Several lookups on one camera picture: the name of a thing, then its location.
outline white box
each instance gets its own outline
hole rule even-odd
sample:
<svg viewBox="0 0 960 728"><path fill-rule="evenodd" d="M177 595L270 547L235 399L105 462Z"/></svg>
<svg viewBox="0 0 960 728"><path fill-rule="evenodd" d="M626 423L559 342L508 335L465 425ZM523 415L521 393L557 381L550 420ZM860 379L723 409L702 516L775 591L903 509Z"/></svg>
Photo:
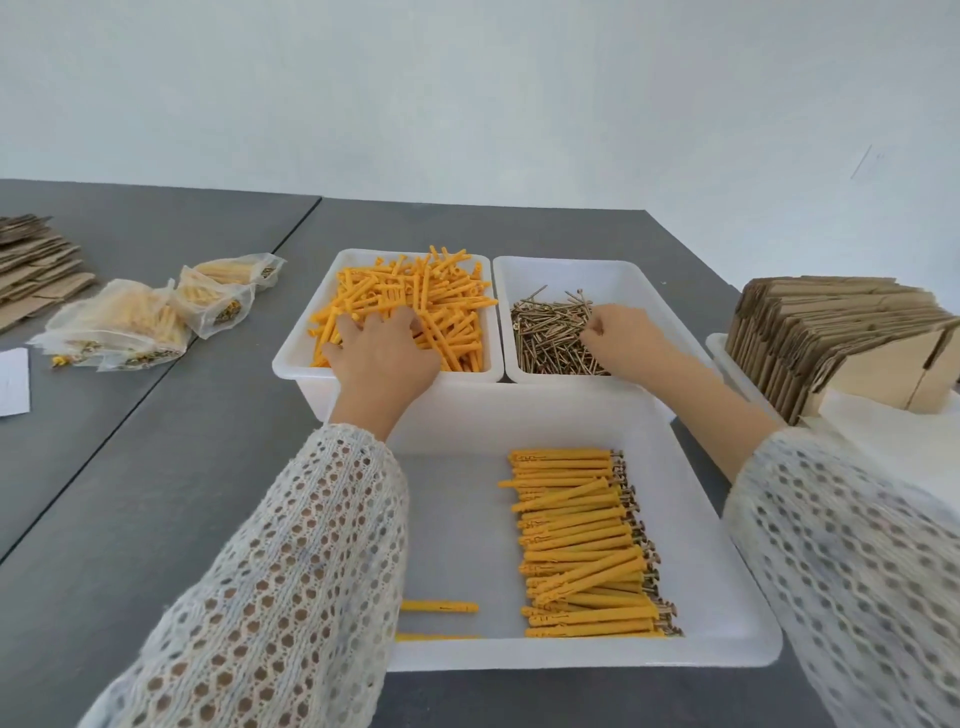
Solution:
<svg viewBox="0 0 960 728"><path fill-rule="evenodd" d="M313 360L313 346L315 339L307 333L310 316L322 309L336 294L337 273L344 268L373 265L378 257L386 259L396 258L399 255L408 257L429 255L428 253L409 253L406 251L367 251L356 248L340 251L333 264L327 270L320 287L314 293L310 303L297 319L293 330L287 336L283 346L274 357L274 374L282 379L294 379L300 386L303 395L307 398L314 414L318 417L325 414L328 408L329 393L336 390L336 376L328 367L311 367ZM491 280L490 259L482 255L474 255L470 260L460 265L468 272L473 272L473 265L480 262L483 269L483 280ZM503 377L503 350L500 347L499 326L496 321L494 306L479 310L480 327L483 342L483 372L440 372L435 387L445 387L470 381L496 382Z"/></svg>
<svg viewBox="0 0 960 728"><path fill-rule="evenodd" d="M693 354L713 369L707 352L633 263L625 260L573 260L502 255L493 260L493 286L499 299L497 307L500 309L504 364L507 377L512 381L521 384L599 384L605 387L618 384L607 376L537 375L520 369L516 360L516 341L510 309L517 301L529 298L543 285L546 285L546 288L537 295L537 301L543 303L565 302L566 291L575 294L580 288L589 301L598 305L622 303L645 308L653 322L663 329L666 337L681 351Z"/></svg>
<svg viewBox="0 0 960 728"><path fill-rule="evenodd" d="M780 628L673 432L640 391L466 384L430 390L388 440L410 487L404 594L477 602L475 615L407 614L400 631L484 639L398 643L391 670L767 665ZM662 558L673 639L527 639L507 454L524 448L622 449Z"/></svg>

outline gray table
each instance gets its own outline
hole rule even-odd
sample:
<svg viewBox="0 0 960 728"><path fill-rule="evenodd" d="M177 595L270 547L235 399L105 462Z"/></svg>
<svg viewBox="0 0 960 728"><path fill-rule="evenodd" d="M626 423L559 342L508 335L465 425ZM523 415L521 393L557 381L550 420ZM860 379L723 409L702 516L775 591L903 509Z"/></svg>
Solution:
<svg viewBox="0 0 960 728"><path fill-rule="evenodd" d="M490 257L632 260L701 340L726 326L736 299L643 212L324 200L281 246L290 265L279 286L240 327L200 342L170 368L0 567L0 709L11 724L72 725L316 426L270 361L336 252L430 244ZM722 502L723 477L677 432L714 503ZM789 650L750 670L390 675L374 725L593 722L830 725Z"/></svg>
<svg viewBox="0 0 960 728"><path fill-rule="evenodd" d="M217 190L0 181L0 216L53 215L51 225L81 246L85 269L164 285L183 264L272 251L316 197ZM49 315L0 334L0 351L43 330ZM160 366L124 376L53 371L31 350L30 415L0 420L0 559L124 418L166 374Z"/></svg>

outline white paper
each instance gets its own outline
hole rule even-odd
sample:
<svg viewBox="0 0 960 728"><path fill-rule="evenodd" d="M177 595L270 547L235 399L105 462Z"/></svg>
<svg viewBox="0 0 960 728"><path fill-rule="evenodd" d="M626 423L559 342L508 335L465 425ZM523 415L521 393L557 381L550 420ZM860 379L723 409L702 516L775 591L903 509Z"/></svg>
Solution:
<svg viewBox="0 0 960 728"><path fill-rule="evenodd" d="M30 359L26 349L0 352L0 417L30 411Z"/></svg>
<svg viewBox="0 0 960 728"><path fill-rule="evenodd" d="M939 415L916 415L828 390L820 417L888 474L960 512L960 407L951 397Z"/></svg>

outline crochet sleeve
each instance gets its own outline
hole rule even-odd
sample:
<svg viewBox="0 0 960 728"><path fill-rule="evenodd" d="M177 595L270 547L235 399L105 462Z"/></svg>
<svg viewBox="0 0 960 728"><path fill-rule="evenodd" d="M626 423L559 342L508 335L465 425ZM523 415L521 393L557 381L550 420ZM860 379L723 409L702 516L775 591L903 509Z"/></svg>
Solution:
<svg viewBox="0 0 960 728"><path fill-rule="evenodd" d="M393 644L406 480L369 432L306 441L81 728L366 726Z"/></svg>
<svg viewBox="0 0 960 728"><path fill-rule="evenodd" d="M744 466L724 520L839 728L960 725L960 522L791 428Z"/></svg>

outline bag of wall anchors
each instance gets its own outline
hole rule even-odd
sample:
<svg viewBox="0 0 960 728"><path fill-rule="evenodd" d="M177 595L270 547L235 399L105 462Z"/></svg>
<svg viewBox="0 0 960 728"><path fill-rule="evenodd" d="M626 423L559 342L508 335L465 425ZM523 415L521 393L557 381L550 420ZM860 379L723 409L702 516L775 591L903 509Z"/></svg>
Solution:
<svg viewBox="0 0 960 728"><path fill-rule="evenodd" d="M170 305L174 282L151 288L115 279L90 299L68 303L30 344L58 364L96 367L98 372L147 369L180 358L190 329Z"/></svg>
<svg viewBox="0 0 960 728"><path fill-rule="evenodd" d="M247 318L255 292L253 284L218 283L184 265L170 303L200 338L208 339Z"/></svg>
<svg viewBox="0 0 960 728"><path fill-rule="evenodd" d="M210 260L194 266L194 270L218 283L255 283L257 288L272 288L285 262L272 253L257 253Z"/></svg>

